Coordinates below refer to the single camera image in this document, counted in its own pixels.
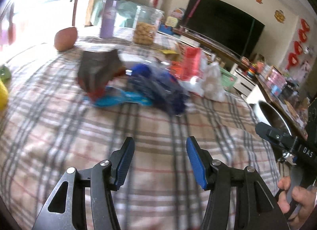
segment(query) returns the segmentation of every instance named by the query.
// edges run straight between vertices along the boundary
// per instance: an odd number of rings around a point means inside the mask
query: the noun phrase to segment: cookies
[[[140,45],[152,45],[156,33],[156,26],[139,22],[135,27],[133,42]]]

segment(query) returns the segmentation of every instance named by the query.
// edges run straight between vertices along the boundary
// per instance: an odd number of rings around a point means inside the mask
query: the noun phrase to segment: purple water bottle
[[[114,34],[115,20],[117,15],[117,3],[119,0],[103,0],[105,3],[100,28],[100,38],[110,38]]]

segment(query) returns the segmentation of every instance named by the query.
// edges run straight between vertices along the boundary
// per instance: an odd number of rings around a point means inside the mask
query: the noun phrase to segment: red sticker
[[[290,53],[288,55],[288,65],[287,65],[286,69],[289,70],[289,68],[291,66],[297,66],[298,63],[299,63],[299,61],[298,61],[298,58],[297,58],[296,54]]]
[[[307,41],[307,35],[305,34],[303,29],[298,30],[298,36],[302,43],[305,43]]]
[[[310,26],[308,25],[308,23],[304,19],[301,19],[301,23],[302,23],[302,28],[304,32],[309,32]]]
[[[263,4],[262,0],[256,0],[259,4]]]
[[[294,50],[296,55],[301,55],[303,53],[303,48],[298,41],[294,42]]]

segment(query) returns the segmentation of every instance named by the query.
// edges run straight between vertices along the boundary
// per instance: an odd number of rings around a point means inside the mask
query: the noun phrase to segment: blue gripper pad
[[[115,178],[114,185],[119,190],[124,184],[128,173],[132,157],[134,154],[135,144],[132,137],[127,137],[120,150],[114,151],[110,156],[111,177]]]
[[[206,168],[199,155],[199,151],[202,150],[193,136],[188,137],[186,140],[186,151],[194,171],[196,182],[205,190],[207,188]]]

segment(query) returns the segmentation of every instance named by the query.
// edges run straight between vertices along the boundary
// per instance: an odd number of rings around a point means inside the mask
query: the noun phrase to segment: human hand
[[[291,186],[291,178],[289,176],[282,178],[278,184],[279,189],[288,190]],[[315,207],[316,188],[313,187],[311,191],[308,191],[302,187],[296,186],[292,191],[292,198],[299,202],[302,207],[297,215],[291,215],[289,226],[291,229],[299,229],[307,220]],[[278,200],[283,214],[287,213],[290,209],[289,204],[286,201],[286,192],[281,192]]]

